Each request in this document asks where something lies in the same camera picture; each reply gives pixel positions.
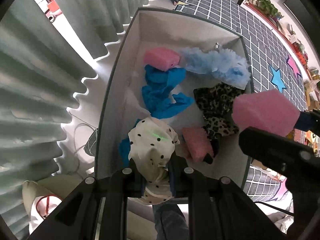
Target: pink stool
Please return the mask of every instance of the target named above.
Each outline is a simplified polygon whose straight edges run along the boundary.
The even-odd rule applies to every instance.
[[[299,116],[299,109],[277,89],[243,94],[233,101],[232,119],[241,130],[251,126],[285,137]]]
[[[151,65],[159,70],[168,69],[179,64],[180,55],[172,49],[154,48],[149,49],[144,54],[143,62],[145,65]]]
[[[194,162],[202,162],[207,154],[213,157],[210,140],[202,127],[182,128],[182,134]]]

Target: person's leg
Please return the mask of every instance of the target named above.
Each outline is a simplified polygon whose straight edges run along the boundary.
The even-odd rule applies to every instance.
[[[157,240],[188,240],[189,228],[177,204],[162,203],[152,206]]]

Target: blue star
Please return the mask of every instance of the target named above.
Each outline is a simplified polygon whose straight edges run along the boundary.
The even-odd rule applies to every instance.
[[[281,76],[280,76],[280,68],[276,71],[270,64],[269,67],[272,70],[273,77],[271,79],[271,83],[274,84],[277,89],[282,93],[282,89],[287,89],[284,85]]]

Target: cable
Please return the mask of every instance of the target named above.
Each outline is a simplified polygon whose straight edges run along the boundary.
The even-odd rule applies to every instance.
[[[266,206],[268,206],[268,207],[271,207],[271,208],[273,208],[273,209],[275,209],[275,210],[278,210],[278,211],[280,211],[280,212],[282,212],[282,213],[284,213],[284,214],[287,214],[287,215],[289,215],[289,216],[294,217],[294,214],[293,214],[292,212],[287,211],[287,210],[284,210],[284,209],[282,209],[282,208],[278,208],[278,207],[269,205],[269,204],[264,203],[264,202],[261,202],[261,201],[256,201],[255,203],[264,204],[264,205],[266,205]]]
[[[76,130],[81,126],[89,127],[93,132],[95,131],[95,129],[92,128],[92,126],[88,125],[87,123],[80,123],[75,127],[75,130],[73,132],[73,145],[74,145],[74,148],[75,148],[75,152],[73,153],[73,155],[74,155],[75,158],[78,159],[78,164],[77,164],[77,168],[76,168],[75,171],[69,171],[69,172],[66,173],[68,175],[78,173],[78,170],[80,168],[80,159],[79,159],[79,156],[78,156],[77,153],[78,153],[79,150],[81,150],[82,147],[84,147],[87,144],[87,143],[85,143],[84,145],[80,146],[79,148],[76,147]]]

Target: green curtain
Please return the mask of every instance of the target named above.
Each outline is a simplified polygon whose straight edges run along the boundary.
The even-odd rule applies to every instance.
[[[123,24],[130,23],[148,0],[55,0],[93,58],[108,53],[106,42],[118,41]]]
[[[95,76],[34,0],[14,1],[0,22],[0,214],[18,239],[29,222],[21,185],[59,170],[66,108],[78,108],[73,93]]]

